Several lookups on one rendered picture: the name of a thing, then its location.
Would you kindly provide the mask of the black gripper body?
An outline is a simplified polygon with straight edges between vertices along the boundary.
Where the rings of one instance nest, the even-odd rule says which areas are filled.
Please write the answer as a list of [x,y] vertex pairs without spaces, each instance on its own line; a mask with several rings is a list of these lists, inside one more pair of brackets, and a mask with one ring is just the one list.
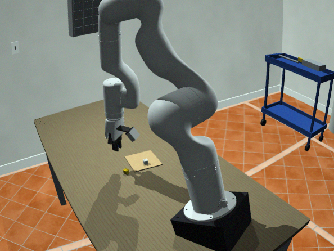
[[[122,116],[123,117],[123,116]],[[105,120],[105,137],[108,139],[108,134],[111,133],[111,138],[115,141],[123,132],[116,130],[119,125],[124,125],[124,117],[119,119],[108,119]]]

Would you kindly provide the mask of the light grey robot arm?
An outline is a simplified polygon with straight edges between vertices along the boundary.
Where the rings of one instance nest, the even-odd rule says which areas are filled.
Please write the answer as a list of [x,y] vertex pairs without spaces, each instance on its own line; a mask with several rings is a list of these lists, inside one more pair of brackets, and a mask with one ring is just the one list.
[[121,22],[138,18],[141,27],[135,43],[140,56],[155,75],[177,87],[151,104],[149,126],[178,154],[191,199],[184,207],[185,217],[194,222],[210,222],[230,213],[236,206],[236,197],[224,191],[214,142],[205,136],[193,137],[191,128],[214,115],[218,98],[212,86],[176,54],[163,30],[163,12],[163,0],[100,2],[101,68],[117,77],[103,82],[105,117],[119,119],[124,115],[124,108],[135,109],[139,105],[139,81],[122,61],[121,50]]

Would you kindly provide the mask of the tan mat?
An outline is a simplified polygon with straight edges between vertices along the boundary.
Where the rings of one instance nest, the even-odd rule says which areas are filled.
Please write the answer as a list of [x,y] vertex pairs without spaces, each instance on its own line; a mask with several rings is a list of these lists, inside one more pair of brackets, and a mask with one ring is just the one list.
[[[134,170],[134,172],[162,165],[162,163],[158,160],[158,158],[153,154],[151,150],[138,154],[128,155],[125,156],[125,158]],[[147,159],[148,164],[144,164],[143,159]]]

